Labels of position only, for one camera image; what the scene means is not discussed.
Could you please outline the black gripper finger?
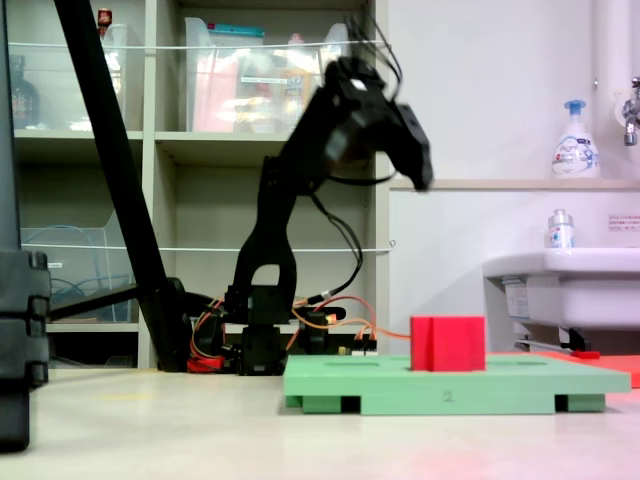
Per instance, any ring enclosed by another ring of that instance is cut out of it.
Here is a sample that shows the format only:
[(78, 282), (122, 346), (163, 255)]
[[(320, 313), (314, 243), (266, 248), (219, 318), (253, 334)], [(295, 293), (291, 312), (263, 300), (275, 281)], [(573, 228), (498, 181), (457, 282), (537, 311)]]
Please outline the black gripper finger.
[(430, 142), (408, 104), (387, 101), (383, 151), (416, 191), (428, 191), (433, 180)]

